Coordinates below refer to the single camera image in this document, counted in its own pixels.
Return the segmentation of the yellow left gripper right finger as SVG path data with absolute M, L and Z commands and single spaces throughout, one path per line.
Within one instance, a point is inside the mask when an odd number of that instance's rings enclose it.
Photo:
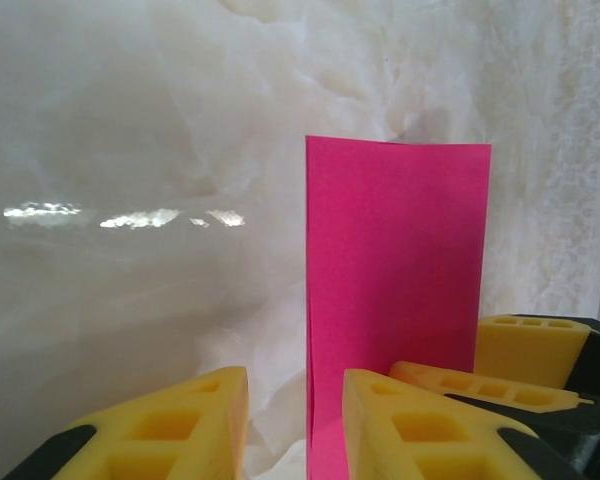
M 352 479 L 582 476 L 510 417 L 368 370 L 345 372 L 342 419 Z

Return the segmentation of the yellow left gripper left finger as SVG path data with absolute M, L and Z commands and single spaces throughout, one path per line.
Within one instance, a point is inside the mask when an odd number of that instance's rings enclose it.
M 51 436 L 9 479 L 240 479 L 245 368 L 231 366 L 88 414 Z

